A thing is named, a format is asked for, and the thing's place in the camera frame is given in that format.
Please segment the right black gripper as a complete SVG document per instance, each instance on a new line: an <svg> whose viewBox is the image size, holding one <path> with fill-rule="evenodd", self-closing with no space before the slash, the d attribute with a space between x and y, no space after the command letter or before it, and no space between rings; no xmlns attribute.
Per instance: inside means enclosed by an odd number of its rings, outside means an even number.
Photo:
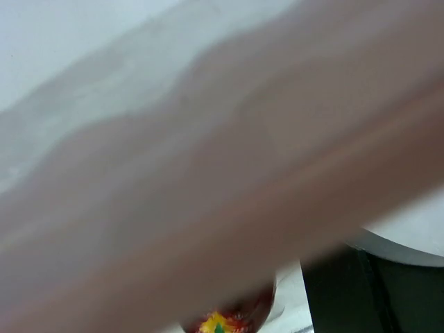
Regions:
<svg viewBox="0 0 444 333"><path fill-rule="evenodd" d="M315 332L443 331L443 269L346 248L302 276Z"/></svg>

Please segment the clear zip top bag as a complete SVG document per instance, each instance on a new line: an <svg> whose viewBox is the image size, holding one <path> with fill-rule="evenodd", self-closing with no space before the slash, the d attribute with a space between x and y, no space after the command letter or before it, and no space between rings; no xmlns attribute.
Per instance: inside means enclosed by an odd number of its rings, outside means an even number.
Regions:
<svg viewBox="0 0 444 333"><path fill-rule="evenodd" d="M156 331L442 184L442 1L184 1L1 113L1 331Z"/></svg>

